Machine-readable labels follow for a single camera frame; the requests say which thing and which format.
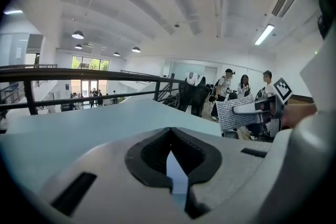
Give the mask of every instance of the window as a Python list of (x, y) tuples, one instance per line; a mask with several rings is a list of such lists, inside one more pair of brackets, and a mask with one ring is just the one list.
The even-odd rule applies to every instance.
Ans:
[(109, 64), (110, 64), (110, 61), (108, 60), (100, 60), (99, 70), (109, 71)]
[(73, 56), (71, 62), (72, 69), (81, 69), (83, 57)]
[(101, 60), (89, 57), (73, 56), (71, 68), (109, 71), (109, 60)]
[[(73, 69), (91, 69), (100, 71), (109, 71), (109, 60), (101, 60), (96, 58), (73, 56), (71, 62), (71, 68)], [(107, 80), (71, 80), (71, 92), (88, 95), (88, 92), (96, 88), (101, 90), (103, 95), (107, 93)]]
[(100, 59), (83, 57), (82, 69), (99, 70)]

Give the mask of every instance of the black rubber opening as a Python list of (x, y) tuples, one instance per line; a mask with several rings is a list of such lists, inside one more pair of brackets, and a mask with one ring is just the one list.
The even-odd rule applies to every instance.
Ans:
[(209, 212), (209, 208), (196, 202), (190, 187), (209, 181), (222, 164), (222, 155), (214, 146), (176, 128), (168, 128), (131, 147), (125, 163), (130, 173), (144, 185), (172, 191), (172, 180), (166, 176), (170, 151), (188, 176), (185, 212), (192, 218)]
[(240, 152), (248, 154), (248, 155), (260, 157), (260, 158), (265, 158), (267, 155), (267, 152), (265, 151), (253, 150), (252, 148), (247, 148), (247, 147), (243, 148)]
[(83, 199), (97, 176), (91, 173), (81, 173), (52, 203), (58, 211), (71, 216)]

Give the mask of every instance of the handrail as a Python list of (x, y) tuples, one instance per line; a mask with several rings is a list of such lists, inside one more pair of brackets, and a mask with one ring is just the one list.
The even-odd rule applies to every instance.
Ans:
[(129, 80), (150, 82), (173, 82), (180, 83), (183, 80), (162, 78), (150, 75), (130, 74), (111, 71), (99, 71), (89, 69), (68, 68), (18, 68), (4, 69), (0, 71), (0, 82), (24, 81), (24, 80)]
[[(172, 89), (172, 90), (160, 90), (159, 92), (165, 91), (177, 91), (179, 89)], [(136, 95), (145, 95), (145, 94), (155, 94), (156, 91), (147, 91), (147, 92), (134, 92), (134, 93), (120, 93), (120, 94), (111, 94), (111, 95), (102, 95), (102, 96), (95, 96), (95, 97), (84, 97), (84, 98), (71, 98), (71, 99), (58, 99), (58, 100), (48, 100), (48, 101), (35, 101), (34, 106), (48, 106), (48, 105), (56, 105), (56, 104), (73, 104), (73, 103), (81, 103), (86, 101), (94, 101), (94, 100), (104, 100), (104, 99), (113, 99), (119, 97), (130, 97)], [(29, 103), (15, 103), (15, 104), (0, 104), (0, 111), (1, 110), (9, 110), (9, 109), (23, 109), (28, 108)]]
[[(129, 81), (150, 81), (156, 82), (155, 91), (148, 92), (136, 92), (136, 93), (124, 93), (124, 94), (113, 94), (104, 95), (97, 97), (86, 97), (80, 99), (61, 99), (61, 100), (51, 100), (51, 101), (35, 101), (33, 95), (33, 89), (31, 82), (34, 80), (68, 80), (68, 79), (101, 79), (101, 80), (129, 80)], [(183, 80), (176, 80), (170, 78), (161, 78), (152, 75), (143, 74), (131, 74), (122, 72), (110, 72), (110, 71), (99, 71), (99, 70), (83, 70), (83, 69), (67, 69), (67, 68), (16, 68), (16, 69), (2, 69), (0, 70), (0, 82), (6, 81), (23, 81), (24, 90), (27, 98), (27, 103), (15, 103), (15, 104), (1, 104), (1, 110), (7, 109), (19, 109), (19, 108), (29, 108), (31, 115), (36, 115), (38, 106), (47, 106), (55, 104), (71, 104), (79, 103), (85, 101), (93, 100), (104, 100), (113, 99), (117, 97), (129, 97), (135, 95), (143, 94), (153, 94), (154, 100), (157, 101), (159, 98), (159, 93), (161, 92), (171, 92), (178, 89), (160, 90), (161, 82), (180, 83)]]
[(43, 68), (46, 67), (48, 68), (49, 66), (51, 66), (51, 68), (57, 68), (57, 65), (54, 64), (38, 64), (38, 65), (11, 65), (11, 66), (0, 66), (0, 69), (13, 69), (13, 68)]
[(145, 74), (145, 73), (139, 73), (139, 72), (133, 72), (133, 71), (127, 71), (127, 70), (120, 70), (121, 73), (129, 73), (129, 74), (138, 74), (138, 75), (146, 75), (146, 76), (152, 76), (152, 77), (160, 77), (156, 75), (151, 74)]

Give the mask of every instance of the tree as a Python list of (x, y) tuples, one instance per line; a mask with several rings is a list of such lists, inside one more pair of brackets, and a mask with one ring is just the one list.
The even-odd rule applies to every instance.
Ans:
[(99, 70), (99, 59), (92, 59), (89, 64), (89, 69)]
[(77, 60), (75, 56), (72, 58), (71, 68), (77, 69), (80, 65), (80, 62)]
[(102, 71), (109, 71), (109, 61), (101, 61), (100, 62), (100, 70)]

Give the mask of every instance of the person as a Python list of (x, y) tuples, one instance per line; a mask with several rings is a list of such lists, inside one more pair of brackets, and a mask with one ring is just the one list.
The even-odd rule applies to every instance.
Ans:
[(92, 96), (93, 96), (93, 97), (98, 96), (98, 91), (96, 91), (95, 88), (92, 89)]
[(238, 98), (243, 98), (250, 94), (250, 85), (248, 84), (248, 75), (243, 75), (238, 84)]
[[(81, 92), (78, 93), (78, 98), (82, 99), (83, 98), (83, 94)], [(78, 102), (77, 103), (77, 109), (83, 109), (83, 102)]]
[[(273, 88), (272, 88), (272, 72), (269, 70), (266, 70), (263, 74), (263, 81), (266, 82), (266, 86), (263, 87), (257, 94), (255, 101), (258, 101), (261, 99), (264, 95), (264, 93), (273, 93)], [(252, 140), (256, 140), (259, 138), (259, 133), (261, 131), (261, 126), (259, 123), (253, 123), (249, 124), (246, 126), (247, 129), (250, 132), (250, 138)]]
[[(231, 78), (233, 77), (233, 71), (232, 69), (228, 68), (225, 70), (225, 75), (222, 76), (219, 81), (218, 85), (216, 88), (216, 93), (215, 93), (215, 99), (219, 102), (224, 102), (225, 97), (227, 95), (227, 88), (230, 88), (231, 86)], [(214, 107), (212, 108), (211, 112), (211, 119), (214, 121), (218, 120), (218, 112), (217, 112), (217, 106), (216, 103)]]
[(257, 94), (255, 101), (259, 100), (261, 97), (263, 97), (264, 93), (273, 93), (272, 88), (272, 72), (269, 70), (266, 70), (263, 74), (263, 80), (266, 82), (266, 86), (263, 87)]
[(118, 98), (117, 97), (113, 98), (113, 104), (118, 104)]
[[(74, 92), (72, 98), (73, 98), (73, 99), (78, 99), (77, 93)], [(78, 103), (73, 103), (73, 104), (72, 104), (72, 107), (73, 107), (75, 110), (77, 109), (77, 104), (78, 104)]]
[(91, 108), (93, 108), (93, 104), (94, 104), (95, 102), (92, 100), (92, 101), (90, 101), (90, 106), (91, 106)]
[(110, 105), (111, 104), (111, 99), (104, 99), (103, 100), (103, 105)]
[[(103, 96), (103, 94), (101, 93), (100, 90), (98, 90), (98, 96)], [(102, 99), (98, 99), (98, 105), (103, 105), (103, 100)]]

